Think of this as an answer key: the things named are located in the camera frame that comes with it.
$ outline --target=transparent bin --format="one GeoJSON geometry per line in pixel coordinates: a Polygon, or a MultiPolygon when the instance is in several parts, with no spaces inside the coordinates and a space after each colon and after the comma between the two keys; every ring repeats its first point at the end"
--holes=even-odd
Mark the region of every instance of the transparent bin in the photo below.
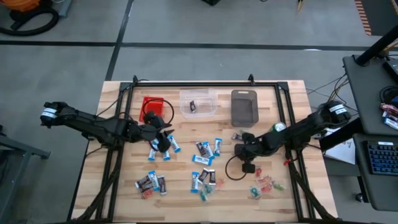
{"type": "Polygon", "coordinates": [[[185,118],[206,118],[214,116],[217,110],[217,94],[214,89],[181,90],[180,111],[185,118]],[[190,103],[195,102],[195,113],[190,103]]]}

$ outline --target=wooden tabletop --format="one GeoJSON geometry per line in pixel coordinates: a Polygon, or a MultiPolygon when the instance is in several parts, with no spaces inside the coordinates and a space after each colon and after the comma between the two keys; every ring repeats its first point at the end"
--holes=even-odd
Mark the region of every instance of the wooden tabletop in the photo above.
{"type": "MultiPolygon", "coordinates": [[[[303,81],[288,81],[296,121],[311,113],[307,92],[303,81]]],[[[116,98],[120,82],[105,82],[101,92],[98,112],[107,108],[116,98]]],[[[250,186],[256,186],[254,174],[248,174],[243,180],[229,180],[225,174],[225,164],[233,156],[233,149],[239,141],[232,140],[234,133],[241,129],[255,135],[268,132],[271,126],[279,121],[279,112],[273,87],[214,88],[218,94],[216,114],[209,118],[186,119],[180,111],[180,90],[195,89],[187,87],[134,88],[131,116],[138,121],[142,101],[145,96],[164,97],[175,108],[172,121],[173,135],[181,147],[179,153],[170,150],[170,161],[163,161],[157,153],[155,162],[147,160],[150,147],[147,142],[127,143],[124,147],[122,171],[116,199],[115,222],[288,222],[297,221],[289,169],[283,165],[284,147],[270,157],[257,157],[253,164],[261,166],[264,175],[271,176],[276,182],[286,187],[285,191],[272,189],[262,195],[260,200],[251,198],[250,186]],[[252,128],[235,128],[231,125],[231,92],[232,90],[255,90],[259,107],[259,122],[252,128]],[[214,148],[215,138],[222,138],[221,156],[211,166],[215,169],[217,179],[225,179],[222,189],[208,196],[208,203],[203,203],[198,194],[190,192],[191,173],[201,172],[205,165],[192,162],[192,156],[199,154],[195,145],[198,141],[209,141],[214,148]],[[156,192],[151,198],[141,199],[134,185],[149,171],[164,175],[167,195],[156,192]]],[[[290,125],[285,97],[285,117],[290,125]]],[[[106,118],[114,114],[115,106],[103,113],[106,118]]],[[[164,119],[167,122],[171,109],[165,104],[164,119]]],[[[88,152],[98,148],[98,142],[91,142],[88,152]]],[[[321,204],[334,216],[337,216],[333,195],[323,162],[318,149],[307,148],[303,152],[310,188],[321,204]]],[[[80,216],[100,190],[103,175],[106,149],[91,154],[86,158],[81,175],[78,194],[72,218],[80,216]]],[[[242,176],[242,162],[233,159],[228,165],[228,173],[233,177],[242,176]]],[[[307,217],[305,197],[300,191],[304,214],[307,217]]],[[[104,215],[108,211],[109,197],[106,198],[104,215]]]]}

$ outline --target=keyboard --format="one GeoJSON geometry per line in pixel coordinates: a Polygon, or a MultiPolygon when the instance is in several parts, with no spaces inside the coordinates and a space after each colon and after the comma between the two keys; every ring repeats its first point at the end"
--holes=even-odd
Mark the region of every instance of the keyboard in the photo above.
{"type": "Polygon", "coordinates": [[[398,142],[366,141],[372,174],[398,175],[398,142]]]}

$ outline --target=red basket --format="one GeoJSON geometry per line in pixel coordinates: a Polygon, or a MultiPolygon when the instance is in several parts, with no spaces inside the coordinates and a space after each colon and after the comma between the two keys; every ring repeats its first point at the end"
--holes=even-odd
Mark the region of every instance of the red basket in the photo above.
{"type": "Polygon", "coordinates": [[[163,114],[163,100],[162,97],[151,97],[151,96],[145,96],[144,100],[142,101],[142,106],[141,106],[141,112],[139,113],[139,121],[144,122],[144,110],[145,113],[148,113],[149,111],[153,111],[157,116],[162,116],[163,114]],[[159,100],[159,101],[151,101],[145,105],[145,108],[143,108],[144,103],[146,103],[149,100],[159,100]]]}

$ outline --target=gray floor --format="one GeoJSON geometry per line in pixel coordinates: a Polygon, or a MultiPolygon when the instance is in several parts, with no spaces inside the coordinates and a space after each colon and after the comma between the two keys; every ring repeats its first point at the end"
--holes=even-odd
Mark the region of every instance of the gray floor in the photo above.
{"type": "MultiPolygon", "coordinates": [[[[0,40],[115,42],[128,0],[75,0],[68,19],[35,37],[0,35],[0,40]]],[[[369,46],[354,0],[135,0],[124,42],[369,46]]],[[[0,6],[0,25],[10,24],[0,6]]],[[[46,16],[32,21],[43,23],[46,16]]],[[[65,127],[40,127],[46,101],[66,101],[94,113],[112,47],[0,45],[0,124],[9,137],[51,151],[48,161],[32,160],[18,192],[13,220],[62,222],[76,186],[87,141],[65,127]]],[[[346,51],[148,49],[122,47],[112,80],[133,75],[150,80],[301,79],[315,89],[344,74],[346,51]]],[[[309,94],[312,106],[327,100],[333,85],[309,94]]],[[[340,92],[355,109],[349,86],[340,92]]],[[[360,204],[355,178],[330,177],[338,214],[345,220],[395,223],[398,213],[360,204]]]]}

